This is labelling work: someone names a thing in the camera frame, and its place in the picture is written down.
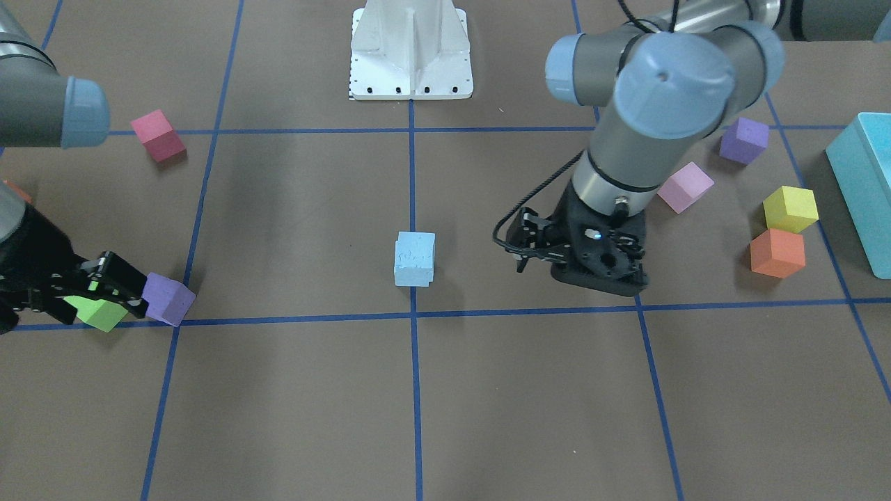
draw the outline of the block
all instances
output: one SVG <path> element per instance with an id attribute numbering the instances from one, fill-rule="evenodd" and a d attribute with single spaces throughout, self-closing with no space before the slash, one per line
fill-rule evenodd
<path id="1" fill-rule="evenodd" d="M 815 223 L 820 215 L 811 190 L 781 186 L 764 199 L 764 217 L 768 228 L 801 233 Z"/>
<path id="2" fill-rule="evenodd" d="M 81 322 L 108 333 L 127 315 L 124 307 L 106 300 L 89 300 L 80 296 L 68 296 L 65 300 L 78 309 Z"/>
<path id="3" fill-rule="evenodd" d="M 148 150 L 156 162 L 169 160 L 171 157 L 185 152 L 183 140 L 170 125 L 161 110 L 155 110 L 144 117 L 130 122 L 136 137 Z"/>
<path id="4" fill-rule="evenodd" d="M 393 275 L 399 287 L 429 287 L 433 282 L 436 235 L 399 232 Z"/>
<path id="5" fill-rule="evenodd" d="M 768 228 L 752 241 L 749 250 L 755 273 L 786 278 L 805 267 L 805 238 L 800 234 Z"/>
<path id="6" fill-rule="evenodd" d="M 767 149 L 770 128 L 761 122 L 739 117 L 721 138 L 721 156 L 744 163 L 755 161 Z"/>
<path id="7" fill-rule="evenodd" d="M 669 177 L 659 188 L 657 195 L 662 197 L 674 212 L 680 214 L 693 202 L 702 198 L 702 195 L 714 185 L 715 181 L 712 181 L 708 174 L 690 162 Z"/>
<path id="8" fill-rule="evenodd" d="M 27 192 L 25 192 L 25 190 L 22 190 L 14 182 L 7 181 L 4 179 L 3 184 L 9 186 L 10 189 L 13 190 L 15 192 L 15 194 L 19 195 L 21 197 L 21 199 L 24 200 L 26 203 L 28 203 L 30 205 L 34 205 L 34 199 L 31 198 L 31 195 L 29 195 Z"/>
<path id="9" fill-rule="evenodd" d="M 826 156 L 872 274 L 891 279 L 891 113 L 858 113 Z"/>
<path id="10" fill-rule="evenodd" d="M 195 293 L 176 280 L 149 273 L 143 288 L 143 299 L 149 302 L 146 316 L 178 327 L 195 302 Z"/>

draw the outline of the white stand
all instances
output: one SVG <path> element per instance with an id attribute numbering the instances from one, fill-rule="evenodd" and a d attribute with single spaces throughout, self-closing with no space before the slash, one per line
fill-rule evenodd
<path id="1" fill-rule="evenodd" d="M 359 101 L 473 94 L 467 13 L 452 0 L 368 0 L 353 12 L 349 93 Z"/>

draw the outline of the lime green cube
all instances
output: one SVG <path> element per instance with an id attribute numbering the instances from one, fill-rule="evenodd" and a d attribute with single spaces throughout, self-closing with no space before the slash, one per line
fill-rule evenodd
<path id="1" fill-rule="evenodd" d="M 78 309 L 78 318 L 103 332 L 110 332 L 120 322 L 127 311 L 118 303 L 106 300 L 89 300 L 80 296 L 69 296 L 65 300 Z"/>
<path id="2" fill-rule="evenodd" d="M 801 233 L 820 219 L 813 192 L 792 186 L 781 186 L 764 200 L 764 217 L 768 228 L 791 233 Z"/>

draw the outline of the turquoise box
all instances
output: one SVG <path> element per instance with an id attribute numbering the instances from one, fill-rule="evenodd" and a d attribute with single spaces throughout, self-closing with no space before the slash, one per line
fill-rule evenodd
<path id="1" fill-rule="evenodd" d="M 891 278 L 891 113 L 859 113 L 826 148 L 878 278 Z"/>

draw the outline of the light purple cube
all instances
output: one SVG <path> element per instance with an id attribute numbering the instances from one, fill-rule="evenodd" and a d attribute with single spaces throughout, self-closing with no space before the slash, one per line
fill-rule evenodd
<path id="1" fill-rule="evenodd" d="M 143 299 L 149 301 L 145 315 L 178 327 L 195 301 L 195 293 L 185 285 L 157 273 L 149 273 Z"/>
<path id="2" fill-rule="evenodd" d="M 674 212 L 680 214 L 693 202 L 702 198 L 708 188 L 715 185 L 715 181 L 693 162 L 683 166 L 675 172 L 659 188 L 657 195 L 666 201 Z"/>
<path id="3" fill-rule="evenodd" d="M 761 122 L 739 117 L 721 138 L 721 156 L 748 165 L 767 149 L 770 132 Z"/>

